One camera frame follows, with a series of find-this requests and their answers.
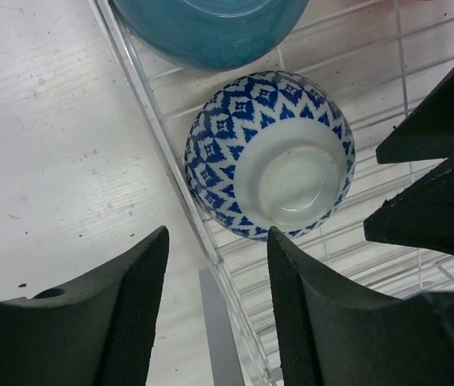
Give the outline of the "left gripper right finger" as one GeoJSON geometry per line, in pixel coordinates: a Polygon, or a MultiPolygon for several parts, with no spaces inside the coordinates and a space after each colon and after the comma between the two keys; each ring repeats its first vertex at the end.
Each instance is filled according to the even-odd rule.
{"type": "Polygon", "coordinates": [[[394,298],[267,237],[287,385],[454,385],[454,291],[394,298]]]}

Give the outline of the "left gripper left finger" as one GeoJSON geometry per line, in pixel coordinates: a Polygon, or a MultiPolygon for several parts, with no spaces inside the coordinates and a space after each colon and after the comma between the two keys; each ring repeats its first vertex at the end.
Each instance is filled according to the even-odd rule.
{"type": "Polygon", "coordinates": [[[0,302],[0,385],[144,385],[168,256],[160,227],[71,281],[0,302]]]}

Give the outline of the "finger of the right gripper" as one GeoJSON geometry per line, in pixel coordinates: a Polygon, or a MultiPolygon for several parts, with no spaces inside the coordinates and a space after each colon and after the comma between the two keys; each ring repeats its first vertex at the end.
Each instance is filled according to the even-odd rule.
{"type": "Polygon", "coordinates": [[[376,149],[379,164],[447,158],[454,151],[454,67],[376,149]]]}
{"type": "Polygon", "coordinates": [[[454,153],[363,223],[368,241],[454,256],[454,153]]]}

